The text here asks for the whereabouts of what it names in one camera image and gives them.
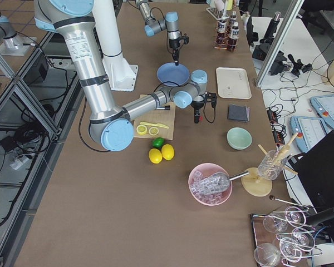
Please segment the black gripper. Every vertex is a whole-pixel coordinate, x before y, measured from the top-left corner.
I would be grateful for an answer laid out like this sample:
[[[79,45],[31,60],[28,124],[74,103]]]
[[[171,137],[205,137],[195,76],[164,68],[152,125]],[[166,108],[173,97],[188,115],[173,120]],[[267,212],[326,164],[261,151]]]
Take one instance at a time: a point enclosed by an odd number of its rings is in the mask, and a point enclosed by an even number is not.
[[[200,122],[200,109],[205,105],[205,99],[203,96],[197,96],[191,102],[191,107],[194,109],[194,123]]]
[[[172,57],[175,61],[175,65],[179,65],[179,50],[180,50],[180,38],[177,39],[168,39],[169,47],[172,49]]]

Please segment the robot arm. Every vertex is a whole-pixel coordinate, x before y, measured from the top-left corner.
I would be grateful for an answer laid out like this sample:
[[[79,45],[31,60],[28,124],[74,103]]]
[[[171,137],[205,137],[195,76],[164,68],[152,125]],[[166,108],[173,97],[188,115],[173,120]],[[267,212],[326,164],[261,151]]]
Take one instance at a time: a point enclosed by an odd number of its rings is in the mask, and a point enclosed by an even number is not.
[[[178,66],[181,41],[183,39],[179,28],[178,13],[175,11],[168,12],[162,19],[157,19],[153,16],[148,1],[135,1],[135,5],[144,19],[144,30],[148,37],[167,30],[168,45],[169,48],[172,49],[171,54],[173,61],[175,65]]]
[[[156,91],[119,106],[114,90],[134,89],[137,66],[123,57],[111,1],[35,1],[36,26],[60,34],[90,105],[89,135],[108,151],[127,148],[134,138],[133,120],[173,102],[188,107],[206,92],[207,73],[192,72],[185,82],[164,80]]]

